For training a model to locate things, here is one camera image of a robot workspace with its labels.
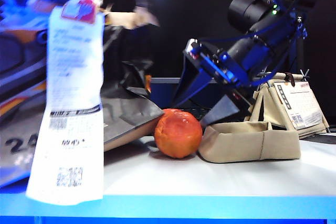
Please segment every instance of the blue table edge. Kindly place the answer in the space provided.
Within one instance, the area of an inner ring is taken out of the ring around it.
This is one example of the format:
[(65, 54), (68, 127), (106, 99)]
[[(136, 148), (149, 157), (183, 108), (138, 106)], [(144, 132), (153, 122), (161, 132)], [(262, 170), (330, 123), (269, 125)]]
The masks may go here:
[(56, 206), (25, 193), (0, 194), (1, 216), (336, 219), (335, 196), (104, 195), (102, 200)]

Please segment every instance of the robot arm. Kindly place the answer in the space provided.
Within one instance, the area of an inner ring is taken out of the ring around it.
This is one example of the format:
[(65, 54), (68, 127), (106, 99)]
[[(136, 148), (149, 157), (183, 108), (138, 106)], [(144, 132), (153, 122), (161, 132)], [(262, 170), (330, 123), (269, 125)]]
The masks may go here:
[[(227, 51), (218, 50), (209, 43), (211, 40), (189, 40), (175, 105), (186, 101), (214, 78), (227, 92), (204, 116), (202, 125), (237, 113), (248, 114), (250, 103), (237, 89), (256, 87), (274, 76), (291, 44), (307, 35), (303, 23), (316, 1), (233, 0), (228, 20), (245, 35)], [(275, 66), (270, 74), (256, 78), (270, 65)]]

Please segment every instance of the table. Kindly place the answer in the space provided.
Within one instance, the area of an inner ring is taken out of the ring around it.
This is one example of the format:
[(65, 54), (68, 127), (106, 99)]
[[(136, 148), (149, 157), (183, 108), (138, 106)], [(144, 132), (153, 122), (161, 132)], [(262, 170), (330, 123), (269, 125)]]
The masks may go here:
[(104, 198), (64, 207), (1, 191), (3, 216), (336, 219), (336, 145), (300, 141), (301, 159), (212, 164), (164, 156), (147, 136), (104, 154)]

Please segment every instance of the printed number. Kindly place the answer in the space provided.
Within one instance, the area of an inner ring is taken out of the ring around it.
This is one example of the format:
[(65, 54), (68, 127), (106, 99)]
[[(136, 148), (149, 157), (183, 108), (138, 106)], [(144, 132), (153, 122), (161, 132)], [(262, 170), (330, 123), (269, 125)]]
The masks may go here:
[(17, 152), (20, 152), (20, 151), (23, 151), (23, 150), (25, 150), (26, 148), (22, 148), (22, 149), (20, 149), (20, 147), (22, 146), (22, 144), (23, 144), (23, 140), (22, 139), (19, 139), (19, 138), (11, 138), (11, 139), (8, 139), (7, 141), (6, 141), (6, 145), (11, 145), (11, 144), (13, 144), (14, 142), (16, 142), (15, 143), (15, 145), (12, 147), (12, 149), (10, 149), (10, 152), (11, 153), (17, 153)]
[(37, 134), (33, 134), (30, 136), (30, 139), (28, 141), (28, 145), (29, 146), (36, 146), (36, 143), (37, 143), (37, 138), (38, 138), (38, 135)]
[[(35, 146), (36, 145), (36, 142), (37, 142), (37, 138), (38, 138), (38, 134), (33, 134), (30, 136), (30, 139), (28, 140), (28, 143), (27, 143), (27, 146)], [(11, 144), (14, 144), (14, 146), (12, 147), (12, 149), (10, 149), (10, 152), (12, 154), (14, 153), (18, 153), (18, 152), (21, 152), (21, 151), (24, 151), (27, 149), (26, 148), (21, 148), (21, 146), (23, 145), (23, 140), (21, 138), (11, 138), (11, 139), (8, 139), (6, 142), (5, 142), (5, 145), (11, 145)]]

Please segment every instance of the qr code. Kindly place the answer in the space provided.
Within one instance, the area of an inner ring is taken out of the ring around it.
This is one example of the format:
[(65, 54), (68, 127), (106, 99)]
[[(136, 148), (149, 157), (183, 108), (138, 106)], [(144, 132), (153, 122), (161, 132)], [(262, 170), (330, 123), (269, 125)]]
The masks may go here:
[(299, 121), (300, 123), (303, 123), (303, 119), (302, 119), (302, 117), (301, 117), (300, 115), (298, 115), (298, 121)]
[(292, 119), (294, 120), (294, 122), (295, 122), (296, 124), (299, 123), (298, 118), (297, 118), (296, 115), (292, 115)]
[(57, 186), (76, 187), (82, 184), (82, 167), (64, 168), (58, 170)]
[(49, 128), (52, 130), (63, 130), (67, 127), (67, 118), (50, 118)]

